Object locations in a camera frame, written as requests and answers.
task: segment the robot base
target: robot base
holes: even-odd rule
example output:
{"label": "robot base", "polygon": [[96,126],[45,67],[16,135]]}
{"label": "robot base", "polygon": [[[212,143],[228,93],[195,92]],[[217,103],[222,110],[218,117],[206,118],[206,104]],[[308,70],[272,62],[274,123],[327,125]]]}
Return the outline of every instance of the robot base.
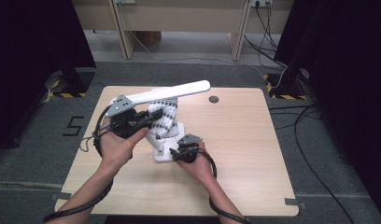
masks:
{"label": "robot base", "polygon": [[179,147],[177,141],[185,135],[185,128],[183,123],[178,123],[179,134],[171,138],[163,138],[161,140],[156,140],[163,145],[163,151],[159,152],[154,148],[155,161],[156,162],[169,162],[173,161],[170,148],[177,149]]}

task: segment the table surface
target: table surface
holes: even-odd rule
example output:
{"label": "table surface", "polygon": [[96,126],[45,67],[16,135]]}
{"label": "table surface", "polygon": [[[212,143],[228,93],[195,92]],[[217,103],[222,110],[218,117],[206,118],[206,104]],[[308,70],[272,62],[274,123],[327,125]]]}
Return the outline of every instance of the table surface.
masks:
{"label": "table surface", "polygon": [[[134,94],[156,87],[105,87],[85,137],[98,117],[120,93]],[[217,96],[219,102],[208,98]],[[148,105],[138,105],[137,111]],[[218,169],[218,181],[244,216],[296,216],[295,199],[275,129],[260,89],[211,88],[178,98],[178,122],[185,133],[203,137]],[[101,158],[92,141],[89,152],[78,151],[62,192],[75,193],[97,169]],[[58,200],[56,210],[65,203]],[[109,194],[92,211],[104,215],[215,216],[201,184],[174,162],[157,163],[146,139],[120,170]]]}

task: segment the black curtain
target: black curtain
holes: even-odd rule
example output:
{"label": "black curtain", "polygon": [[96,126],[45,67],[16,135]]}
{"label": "black curtain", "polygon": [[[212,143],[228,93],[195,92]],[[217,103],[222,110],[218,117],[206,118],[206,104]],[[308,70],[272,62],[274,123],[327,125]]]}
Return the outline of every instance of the black curtain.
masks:
{"label": "black curtain", "polygon": [[47,78],[75,67],[95,63],[70,0],[0,0],[0,146],[20,134]]}
{"label": "black curtain", "polygon": [[[295,1],[279,61],[293,59],[317,3]],[[302,67],[334,138],[381,213],[381,0],[335,1],[322,13],[328,16],[312,30],[318,38],[309,40],[313,47]]]}

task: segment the handheld controller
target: handheld controller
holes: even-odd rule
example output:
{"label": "handheld controller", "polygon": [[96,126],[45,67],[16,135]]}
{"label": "handheld controller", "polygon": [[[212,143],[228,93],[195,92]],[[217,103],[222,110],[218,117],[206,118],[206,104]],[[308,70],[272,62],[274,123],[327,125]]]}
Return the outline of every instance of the handheld controller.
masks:
{"label": "handheld controller", "polygon": [[203,139],[193,134],[186,134],[177,141],[179,148],[170,148],[171,155],[173,155],[173,161],[184,161],[186,163],[192,163],[196,160],[197,151],[199,149],[198,142]]}
{"label": "handheld controller", "polygon": [[111,118],[112,132],[122,138],[129,138],[143,128],[152,128],[152,123],[161,119],[162,109],[153,113],[148,111],[136,112],[133,108]]}

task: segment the human arm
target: human arm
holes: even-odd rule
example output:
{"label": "human arm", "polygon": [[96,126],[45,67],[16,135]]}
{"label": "human arm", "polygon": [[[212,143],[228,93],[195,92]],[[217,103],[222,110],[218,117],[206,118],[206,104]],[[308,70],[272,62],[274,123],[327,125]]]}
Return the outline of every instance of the human arm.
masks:
{"label": "human arm", "polygon": [[[199,142],[199,148],[207,152],[204,142]],[[205,156],[199,153],[193,163],[185,163],[184,161],[177,161],[176,163],[202,183],[210,196],[211,201],[217,208],[227,213],[244,218],[231,199],[226,195],[217,179],[214,178],[211,172],[211,164]],[[222,224],[239,223],[221,214],[218,214],[218,217],[220,223]]]}
{"label": "human arm", "polygon": [[[128,139],[123,139],[107,131],[108,129],[100,131],[103,158],[99,167],[59,211],[81,206],[100,196],[120,168],[132,157],[135,145],[148,134],[148,128],[145,128]],[[92,207],[71,216],[55,218],[47,223],[86,223],[91,211]]]}

